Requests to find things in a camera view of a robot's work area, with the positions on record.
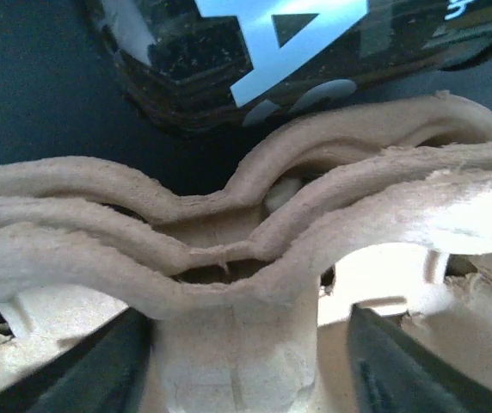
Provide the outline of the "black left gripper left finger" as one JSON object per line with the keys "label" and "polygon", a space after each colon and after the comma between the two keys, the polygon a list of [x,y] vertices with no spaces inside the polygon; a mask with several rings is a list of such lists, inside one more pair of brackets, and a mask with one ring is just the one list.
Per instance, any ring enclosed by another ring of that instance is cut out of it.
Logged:
{"label": "black left gripper left finger", "polygon": [[0,391],[0,412],[137,412],[150,356],[147,317],[128,309]]}

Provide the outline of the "brown pulp cup carrier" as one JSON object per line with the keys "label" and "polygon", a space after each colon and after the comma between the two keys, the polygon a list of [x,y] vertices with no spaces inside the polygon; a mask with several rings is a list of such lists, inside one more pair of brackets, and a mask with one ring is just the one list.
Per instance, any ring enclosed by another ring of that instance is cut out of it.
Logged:
{"label": "brown pulp cup carrier", "polygon": [[308,402],[321,275],[379,243],[492,252],[489,109],[440,92],[305,116],[207,195],[92,157],[0,166],[0,299],[65,283],[157,320],[171,412]]}

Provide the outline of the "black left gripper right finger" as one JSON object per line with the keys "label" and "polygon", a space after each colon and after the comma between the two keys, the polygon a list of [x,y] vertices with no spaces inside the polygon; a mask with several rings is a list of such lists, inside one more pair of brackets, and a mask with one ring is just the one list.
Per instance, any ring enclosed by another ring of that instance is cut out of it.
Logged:
{"label": "black left gripper right finger", "polygon": [[354,304],[347,353],[360,412],[492,412],[492,390]]}

